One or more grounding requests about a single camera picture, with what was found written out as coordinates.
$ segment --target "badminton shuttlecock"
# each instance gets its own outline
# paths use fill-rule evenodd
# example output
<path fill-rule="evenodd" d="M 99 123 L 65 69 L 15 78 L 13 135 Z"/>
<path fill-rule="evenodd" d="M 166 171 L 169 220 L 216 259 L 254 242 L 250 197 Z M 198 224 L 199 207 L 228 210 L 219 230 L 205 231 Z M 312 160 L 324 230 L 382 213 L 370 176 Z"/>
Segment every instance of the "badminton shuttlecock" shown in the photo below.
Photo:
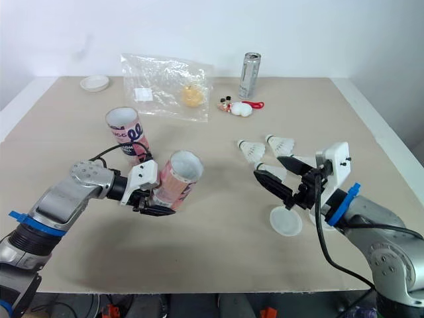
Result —
<path fill-rule="evenodd" d="M 239 140 L 237 142 L 237 146 L 244 154 L 246 160 L 251 164 L 260 161 L 265 153 L 265 145 L 261 142 L 247 142 L 245 140 Z"/>
<path fill-rule="evenodd" d="M 287 175 L 287 170 L 284 167 L 269 166 L 263 162 L 255 163 L 254 168 L 257 170 L 266 170 L 271 174 L 274 174 L 281 181 L 284 181 Z"/>
<path fill-rule="evenodd" d="M 265 141 L 271 146 L 275 157 L 289 156 L 292 154 L 294 139 L 275 137 L 269 134 L 265 137 Z"/>

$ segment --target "yellow ball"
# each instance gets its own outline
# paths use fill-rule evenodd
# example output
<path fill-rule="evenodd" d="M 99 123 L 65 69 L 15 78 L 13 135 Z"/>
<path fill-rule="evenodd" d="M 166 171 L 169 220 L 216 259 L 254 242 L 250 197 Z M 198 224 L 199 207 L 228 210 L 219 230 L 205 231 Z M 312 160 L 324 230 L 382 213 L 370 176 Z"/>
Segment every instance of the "yellow ball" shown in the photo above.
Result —
<path fill-rule="evenodd" d="M 188 107 L 198 107 L 203 103 L 203 93 L 196 86 L 185 86 L 182 91 L 182 101 Z"/>

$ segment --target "table edge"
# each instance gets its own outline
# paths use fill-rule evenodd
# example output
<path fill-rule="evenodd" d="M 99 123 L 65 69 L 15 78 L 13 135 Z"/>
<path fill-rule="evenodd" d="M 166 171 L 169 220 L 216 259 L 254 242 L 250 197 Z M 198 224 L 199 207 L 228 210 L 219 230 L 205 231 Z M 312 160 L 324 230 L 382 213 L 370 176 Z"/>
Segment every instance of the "table edge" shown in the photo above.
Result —
<path fill-rule="evenodd" d="M 376 142 L 424 206 L 424 167 L 359 89 L 347 78 L 331 78 Z"/>
<path fill-rule="evenodd" d="M 0 142 L 14 129 L 32 106 L 52 87 L 58 76 L 33 79 L 19 94 L 0 111 Z"/>

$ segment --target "blue band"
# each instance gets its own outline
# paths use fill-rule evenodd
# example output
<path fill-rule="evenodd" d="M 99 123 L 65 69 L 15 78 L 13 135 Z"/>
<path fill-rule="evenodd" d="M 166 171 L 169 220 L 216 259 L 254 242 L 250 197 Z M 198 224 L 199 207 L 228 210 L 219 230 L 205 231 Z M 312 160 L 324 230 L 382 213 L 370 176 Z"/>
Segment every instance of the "blue band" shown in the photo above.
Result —
<path fill-rule="evenodd" d="M 346 213 L 349 208 L 350 202 L 356 197 L 359 192 L 360 184 L 355 183 L 353 187 L 349 189 L 346 197 L 344 197 L 343 202 L 337 208 L 337 211 L 333 214 L 333 216 L 327 222 L 330 226 L 334 227 L 337 222 L 341 219 L 341 217 Z"/>
<path fill-rule="evenodd" d="M 9 317 L 12 317 L 13 310 L 12 305 L 10 303 L 0 299 L 0 306 L 7 310 L 7 312 L 9 313 Z"/>
<path fill-rule="evenodd" d="M 19 223 L 25 223 L 29 225 L 30 227 L 33 227 L 34 229 L 37 229 L 39 231 L 42 231 L 44 233 L 54 235 L 55 237 L 62 237 L 66 234 L 66 231 L 56 230 L 52 227 L 48 227 L 47 225 L 44 225 L 40 222 L 35 221 L 32 217 L 30 217 L 27 214 L 20 214 L 16 211 L 11 211 L 9 215 L 16 219 Z"/>

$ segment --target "silver can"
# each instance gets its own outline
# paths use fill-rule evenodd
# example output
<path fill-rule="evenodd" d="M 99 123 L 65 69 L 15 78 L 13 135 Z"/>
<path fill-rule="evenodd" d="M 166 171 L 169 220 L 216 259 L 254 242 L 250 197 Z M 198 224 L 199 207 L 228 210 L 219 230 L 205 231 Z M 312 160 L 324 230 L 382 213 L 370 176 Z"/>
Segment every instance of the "silver can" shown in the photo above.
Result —
<path fill-rule="evenodd" d="M 256 80 L 258 79 L 260 54 L 249 52 L 244 55 L 238 96 L 248 99 L 253 96 Z"/>

